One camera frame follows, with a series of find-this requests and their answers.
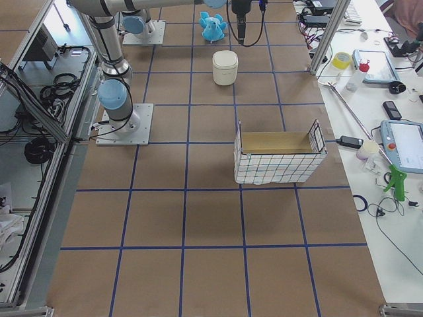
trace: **tape roll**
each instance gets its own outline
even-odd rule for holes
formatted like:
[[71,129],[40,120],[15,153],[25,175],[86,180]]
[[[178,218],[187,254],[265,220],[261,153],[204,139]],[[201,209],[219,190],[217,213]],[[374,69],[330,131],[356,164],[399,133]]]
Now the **tape roll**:
[[347,68],[352,61],[350,54],[345,52],[339,52],[335,54],[335,57],[332,60],[332,65],[339,69]]

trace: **keyboard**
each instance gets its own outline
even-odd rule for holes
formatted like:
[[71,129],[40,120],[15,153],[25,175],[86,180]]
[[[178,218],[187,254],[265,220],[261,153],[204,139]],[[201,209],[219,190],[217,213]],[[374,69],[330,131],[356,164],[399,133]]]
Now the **keyboard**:
[[352,1],[353,0],[350,1],[350,4],[348,5],[348,8],[344,14],[344,23],[346,25],[362,25],[363,20],[357,13],[357,10]]

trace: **blue stuffed toy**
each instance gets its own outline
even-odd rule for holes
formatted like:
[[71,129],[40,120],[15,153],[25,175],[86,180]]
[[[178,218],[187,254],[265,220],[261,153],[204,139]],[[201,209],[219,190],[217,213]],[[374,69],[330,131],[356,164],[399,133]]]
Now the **blue stuffed toy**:
[[207,12],[201,12],[200,25],[203,27],[201,35],[210,43],[221,40],[225,37],[223,31],[227,27],[227,23],[223,21],[221,15],[217,14],[214,17],[209,16]]

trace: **white bottle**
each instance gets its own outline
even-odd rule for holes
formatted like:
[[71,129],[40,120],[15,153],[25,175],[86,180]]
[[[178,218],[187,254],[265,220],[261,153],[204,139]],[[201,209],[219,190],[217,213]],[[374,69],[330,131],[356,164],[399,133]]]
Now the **white bottle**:
[[357,71],[352,75],[350,80],[347,82],[346,88],[349,91],[355,92],[358,87],[363,83],[363,80],[367,75],[369,69],[369,61],[367,61],[367,63],[360,61],[360,66],[358,67]]

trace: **white mounting plate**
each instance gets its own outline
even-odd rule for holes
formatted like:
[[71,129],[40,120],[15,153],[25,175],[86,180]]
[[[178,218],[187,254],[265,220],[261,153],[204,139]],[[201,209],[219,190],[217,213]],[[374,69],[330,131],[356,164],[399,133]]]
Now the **white mounting plate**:
[[155,20],[156,31],[149,38],[142,39],[137,36],[128,33],[125,35],[123,45],[127,46],[151,46],[151,45],[162,45],[163,39],[165,38],[166,21]]
[[[134,112],[141,118],[141,125],[134,132],[127,135],[117,135],[110,133],[96,139],[98,146],[121,146],[121,145],[148,145],[150,138],[151,120],[153,118],[153,104],[134,104]],[[104,111],[102,120],[108,120],[108,115]],[[98,134],[111,132],[110,125],[101,125]]]

